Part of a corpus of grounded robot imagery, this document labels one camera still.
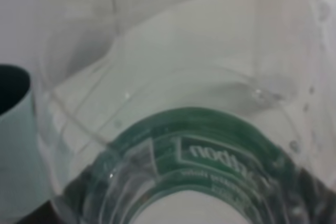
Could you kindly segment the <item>clear bottle with green label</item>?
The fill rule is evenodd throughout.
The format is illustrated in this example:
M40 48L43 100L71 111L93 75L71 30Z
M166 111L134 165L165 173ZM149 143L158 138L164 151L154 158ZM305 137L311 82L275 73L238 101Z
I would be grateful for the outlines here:
M62 223L335 223L322 0L41 0Z

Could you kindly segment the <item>teal green cup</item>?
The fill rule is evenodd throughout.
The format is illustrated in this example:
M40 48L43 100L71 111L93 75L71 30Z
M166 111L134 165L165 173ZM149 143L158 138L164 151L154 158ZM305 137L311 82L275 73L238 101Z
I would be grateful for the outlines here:
M50 196L38 149L29 72L1 65L1 221L15 221Z

